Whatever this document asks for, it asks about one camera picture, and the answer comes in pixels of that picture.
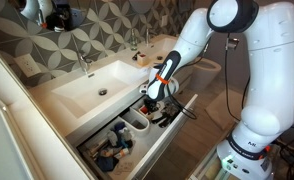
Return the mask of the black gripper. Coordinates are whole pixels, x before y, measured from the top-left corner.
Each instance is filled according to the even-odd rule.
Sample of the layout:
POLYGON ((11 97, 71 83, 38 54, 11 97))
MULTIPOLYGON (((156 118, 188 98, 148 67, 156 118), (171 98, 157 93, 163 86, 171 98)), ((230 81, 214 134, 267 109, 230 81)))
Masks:
POLYGON ((144 100, 144 105, 150 113, 153 113, 159 110, 157 102, 149 98, 146 98, 144 100))

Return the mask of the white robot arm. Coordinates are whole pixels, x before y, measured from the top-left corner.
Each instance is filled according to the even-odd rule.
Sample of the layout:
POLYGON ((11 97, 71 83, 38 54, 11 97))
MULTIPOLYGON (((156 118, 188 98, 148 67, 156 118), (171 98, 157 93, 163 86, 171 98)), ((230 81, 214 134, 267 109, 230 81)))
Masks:
POLYGON ((263 149, 294 123, 294 4, 213 0, 210 7, 194 10, 147 95, 163 99, 172 74, 194 60, 215 32, 244 34, 250 65, 241 121, 217 152, 224 161, 259 160, 263 149))

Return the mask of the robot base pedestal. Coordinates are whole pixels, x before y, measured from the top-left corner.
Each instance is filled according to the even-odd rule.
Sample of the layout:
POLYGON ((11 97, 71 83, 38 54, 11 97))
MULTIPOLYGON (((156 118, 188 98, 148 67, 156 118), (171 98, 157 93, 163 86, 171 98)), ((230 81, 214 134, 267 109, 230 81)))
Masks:
POLYGON ((234 152, 223 153, 215 145, 189 175, 188 180, 274 180, 268 156, 254 161, 234 152))

